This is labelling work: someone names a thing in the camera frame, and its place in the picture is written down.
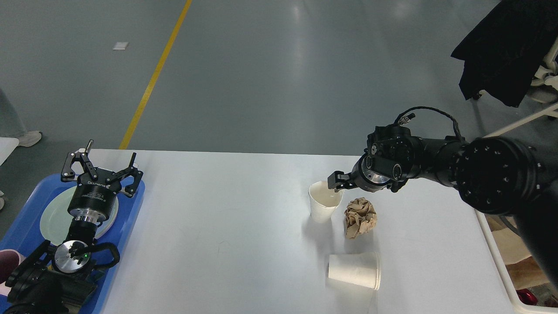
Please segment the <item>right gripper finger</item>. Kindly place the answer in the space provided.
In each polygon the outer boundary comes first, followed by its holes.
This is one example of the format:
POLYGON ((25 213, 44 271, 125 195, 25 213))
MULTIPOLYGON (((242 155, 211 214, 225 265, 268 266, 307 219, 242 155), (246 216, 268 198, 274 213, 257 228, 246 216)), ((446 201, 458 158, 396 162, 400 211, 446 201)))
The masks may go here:
POLYGON ((334 171, 327 177, 327 188, 335 192, 354 189, 354 181, 350 173, 346 174, 342 171, 334 171))

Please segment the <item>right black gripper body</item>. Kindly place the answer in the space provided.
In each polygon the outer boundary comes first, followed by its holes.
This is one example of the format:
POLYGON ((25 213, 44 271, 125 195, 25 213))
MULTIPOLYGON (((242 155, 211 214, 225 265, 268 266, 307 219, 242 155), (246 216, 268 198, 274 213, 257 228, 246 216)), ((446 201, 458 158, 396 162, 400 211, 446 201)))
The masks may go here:
POLYGON ((393 183, 389 177, 378 174, 371 169, 371 157, 368 154, 363 154, 357 161, 350 177, 356 187, 370 193, 389 189, 393 183))

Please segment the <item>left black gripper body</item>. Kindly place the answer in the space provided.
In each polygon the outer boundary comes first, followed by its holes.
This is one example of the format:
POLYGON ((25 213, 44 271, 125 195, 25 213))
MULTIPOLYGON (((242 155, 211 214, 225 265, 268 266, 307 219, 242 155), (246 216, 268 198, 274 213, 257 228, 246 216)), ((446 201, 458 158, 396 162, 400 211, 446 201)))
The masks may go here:
POLYGON ((88 173, 78 176, 76 190, 68 205, 68 213, 76 220, 85 219, 92 223, 110 219, 122 184, 118 180, 106 179, 107 177, 101 174, 96 175, 96 180, 88 173))

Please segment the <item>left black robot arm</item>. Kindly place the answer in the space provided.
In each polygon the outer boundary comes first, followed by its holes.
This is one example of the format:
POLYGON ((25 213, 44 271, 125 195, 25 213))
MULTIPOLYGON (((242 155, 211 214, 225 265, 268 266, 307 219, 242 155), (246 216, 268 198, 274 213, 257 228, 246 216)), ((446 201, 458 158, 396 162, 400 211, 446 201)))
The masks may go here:
POLYGON ((40 181, 1 240, 24 256, 4 281, 3 314, 99 314, 145 193, 133 153, 120 171, 69 152, 40 181))

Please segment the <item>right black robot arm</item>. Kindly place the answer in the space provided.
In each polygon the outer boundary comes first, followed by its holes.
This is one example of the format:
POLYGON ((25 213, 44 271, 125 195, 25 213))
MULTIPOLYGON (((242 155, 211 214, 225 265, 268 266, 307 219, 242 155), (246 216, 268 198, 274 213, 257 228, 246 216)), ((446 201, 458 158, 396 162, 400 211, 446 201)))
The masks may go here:
POLYGON ((415 137, 405 127, 415 110, 407 109, 393 123, 375 127, 351 172, 333 172, 328 188, 372 193, 388 188, 396 193, 416 178, 454 188, 478 212, 512 217, 519 237, 557 286, 557 149, 509 137, 468 142, 458 121, 439 109, 432 110, 450 119, 454 134, 444 139, 415 137))

